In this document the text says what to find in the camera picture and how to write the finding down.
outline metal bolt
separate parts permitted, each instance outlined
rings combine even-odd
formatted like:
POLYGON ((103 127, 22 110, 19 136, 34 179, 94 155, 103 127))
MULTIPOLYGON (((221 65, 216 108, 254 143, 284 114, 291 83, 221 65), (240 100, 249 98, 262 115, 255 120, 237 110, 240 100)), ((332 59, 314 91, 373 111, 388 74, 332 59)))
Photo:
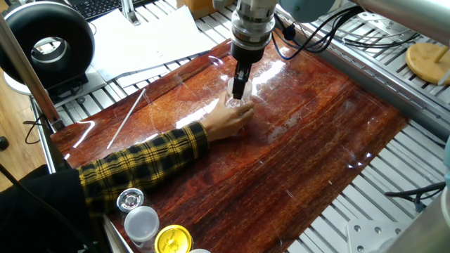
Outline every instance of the metal bolt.
POLYGON ((84 103, 85 101, 86 101, 85 98, 77 98, 77 103, 78 103, 79 105, 81 105, 81 104, 84 103))

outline wooden floor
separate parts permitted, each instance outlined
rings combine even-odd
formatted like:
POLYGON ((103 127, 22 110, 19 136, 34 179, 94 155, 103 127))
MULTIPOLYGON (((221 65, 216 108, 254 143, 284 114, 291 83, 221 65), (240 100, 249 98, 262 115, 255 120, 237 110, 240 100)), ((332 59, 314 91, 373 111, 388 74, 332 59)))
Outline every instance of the wooden floor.
MULTIPOLYGON (((0 12, 7 7, 5 2, 0 0, 0 12)), ((5 136, 9 141, 9 147, 5 151, 0 151, 0 163, 17 179, 45 164, 41 143, 32 145, 25 143, 25 137, 31 127, 22 124, 26 120, 34 120, 30 99, 9 88, 3 78, 3 70, 0 69, 0 136, 5 136)), ((38 139, 35 128, 29 141, 38 139)), ((8 179, 0 174, 0 191, 10 185, 8 179)))

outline human arm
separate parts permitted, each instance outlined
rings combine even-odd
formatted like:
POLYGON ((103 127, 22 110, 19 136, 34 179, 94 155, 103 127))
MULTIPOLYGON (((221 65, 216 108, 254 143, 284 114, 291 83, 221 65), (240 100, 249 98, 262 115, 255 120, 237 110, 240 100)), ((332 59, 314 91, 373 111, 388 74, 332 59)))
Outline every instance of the human arm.
POLYGON ((209 142, 239 131, 251 120, 253 104, 226 108, 225 98, 223 93, 216 108, 201 122, 168 131, 78 168, 90 215, 111 212, 123 190, 155 186, 206 154, 209 142))

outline yellow lid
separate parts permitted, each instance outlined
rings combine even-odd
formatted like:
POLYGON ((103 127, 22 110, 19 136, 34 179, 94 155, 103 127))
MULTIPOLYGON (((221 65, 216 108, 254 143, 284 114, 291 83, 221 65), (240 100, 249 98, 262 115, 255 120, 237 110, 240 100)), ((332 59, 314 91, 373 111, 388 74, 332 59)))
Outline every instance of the yellow lid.
POLYGON ((156 253, 188 253, 192 248, 189 231, 180 225, 163 228, 155 240, 156 253))

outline keyboard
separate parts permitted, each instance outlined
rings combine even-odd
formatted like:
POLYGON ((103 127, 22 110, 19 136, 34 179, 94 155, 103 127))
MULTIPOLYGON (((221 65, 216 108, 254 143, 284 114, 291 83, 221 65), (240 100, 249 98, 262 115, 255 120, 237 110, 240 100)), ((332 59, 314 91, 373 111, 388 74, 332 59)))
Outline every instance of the keyboard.
MULTIPOLYGON (((151 0, 133 0, 134 6, 141 6, 151 0)), ((86 20, 93 20, 101 15, 122 7, 120 0, 69 0, 72 7, 86 20)))

